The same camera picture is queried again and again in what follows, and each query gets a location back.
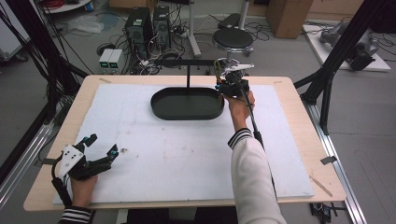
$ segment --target striped sleeve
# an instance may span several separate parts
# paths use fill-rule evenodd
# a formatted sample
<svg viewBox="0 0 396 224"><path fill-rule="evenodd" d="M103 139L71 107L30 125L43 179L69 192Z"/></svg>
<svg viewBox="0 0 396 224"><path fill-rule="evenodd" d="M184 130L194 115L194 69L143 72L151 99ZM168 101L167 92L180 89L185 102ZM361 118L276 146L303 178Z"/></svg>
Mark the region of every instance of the striped sleeve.
<svg viewBox="0 0 396 224"><path fill-rule="evenodd" d="M228 141L228 146L233 149L235 147L235 145L242 139L244 138L249 138L249 137L253 137L251 135L251 131L247 128L243 128L238 130L233 137L231 137L230 141Z"/></svg>
<svg viewBox="0 0 396 224"><path fill-rule="evenodd" d="M89 223L92 210L82 207L68 206L64 209L59 224Z"/></svg>

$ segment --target stool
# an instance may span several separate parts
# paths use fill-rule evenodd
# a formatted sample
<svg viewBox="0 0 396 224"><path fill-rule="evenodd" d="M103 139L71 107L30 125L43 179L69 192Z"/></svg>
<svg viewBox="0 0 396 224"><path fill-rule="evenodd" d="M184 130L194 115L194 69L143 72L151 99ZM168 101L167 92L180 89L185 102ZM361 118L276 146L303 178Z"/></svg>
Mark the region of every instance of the stool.
<svg viewBox="0 0 396 224"><path fill-rule="evenodd" d="M237 60L232 58L232 53L251 49L253 37L243 30L223 28L213 34L212 42L216 48L227 50L227 58L221 58L220 60L225 60L225 68L230 69L232 62L239 64Z"/></svg>

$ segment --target black oval tray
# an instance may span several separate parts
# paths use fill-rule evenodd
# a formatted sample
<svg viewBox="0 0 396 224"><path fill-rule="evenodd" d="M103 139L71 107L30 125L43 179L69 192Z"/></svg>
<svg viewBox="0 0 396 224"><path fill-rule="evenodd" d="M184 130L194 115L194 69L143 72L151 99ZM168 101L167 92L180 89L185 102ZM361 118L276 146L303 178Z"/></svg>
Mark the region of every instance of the black oval tray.
<svg viewBox="0 0 396 224"><path fill-rule="evenodd" d="M224 99L214 89L169 87L151 97L152 112L160 119L215 119L224 108Z"/></svg>

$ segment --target hand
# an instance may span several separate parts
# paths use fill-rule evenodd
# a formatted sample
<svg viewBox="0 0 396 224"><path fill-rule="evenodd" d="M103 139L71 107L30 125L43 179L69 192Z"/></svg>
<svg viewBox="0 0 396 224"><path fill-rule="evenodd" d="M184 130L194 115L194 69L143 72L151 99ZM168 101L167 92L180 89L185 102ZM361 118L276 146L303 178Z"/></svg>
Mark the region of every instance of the hand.
<svg viewBox="0 0 396 224"><path fill-rule="evenodd" d="M250 116L250 113L248 111L248 106L245 102L245 98L243 96L233 98L226 95L223 95L223 97L229 103L231 118L233 119L233 128L235 129L235 131L238 131L242 128L247 128L248 126L246 120ZM253 109L255 102L253 91L249 91L247 93L247 98L249 99L251 103L251 108Z"/></svg>
<svg viewBox="0 0 396 224"><path fill-rule="evenodd" d="M73 190L73 206L88 207L92 201L92 192L95 188L98 176L95 175L86 180L71 178Z"/></svg>

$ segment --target cardboard box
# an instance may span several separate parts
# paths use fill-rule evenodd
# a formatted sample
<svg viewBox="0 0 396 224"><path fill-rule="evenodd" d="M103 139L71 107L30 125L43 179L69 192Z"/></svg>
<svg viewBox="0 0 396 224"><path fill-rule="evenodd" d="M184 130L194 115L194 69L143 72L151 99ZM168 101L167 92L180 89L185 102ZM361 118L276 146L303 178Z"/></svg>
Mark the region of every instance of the cardboard box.
<svg viewBox="0 0 396 224"><path fill-rule="evenodd" d="M149 7L150 11L154 9L156 2L155 0L109 0L110 7Z"/></svg>
<svg viewBox="0 0 396 224"><path fill-rule="evenodd" d="M314 0L271 0L266 11L266 20L274 37L295 39Z"/></svg>

